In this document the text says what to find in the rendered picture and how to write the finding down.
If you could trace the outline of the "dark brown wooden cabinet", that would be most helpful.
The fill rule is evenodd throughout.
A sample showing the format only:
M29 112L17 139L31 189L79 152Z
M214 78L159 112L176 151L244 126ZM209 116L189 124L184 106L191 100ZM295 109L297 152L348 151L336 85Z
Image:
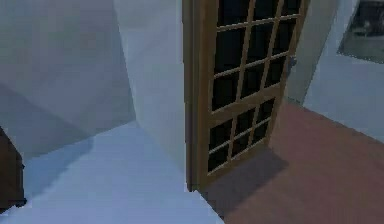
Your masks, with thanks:
M0 127L0 214L13 206L22 207L27 203L24 168L20 153Z

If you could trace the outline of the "dark framed wall picture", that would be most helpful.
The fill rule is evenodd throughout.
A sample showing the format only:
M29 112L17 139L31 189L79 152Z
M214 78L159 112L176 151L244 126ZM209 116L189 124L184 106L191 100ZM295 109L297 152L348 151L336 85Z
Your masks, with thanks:
M384 64L384 0L358 0L338 53Z

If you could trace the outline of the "wooden door with glass panes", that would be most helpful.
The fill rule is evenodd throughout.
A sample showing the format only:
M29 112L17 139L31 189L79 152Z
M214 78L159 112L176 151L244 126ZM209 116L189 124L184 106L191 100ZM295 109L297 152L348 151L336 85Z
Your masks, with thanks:
M310 1L182 0L188 190L269 144Z

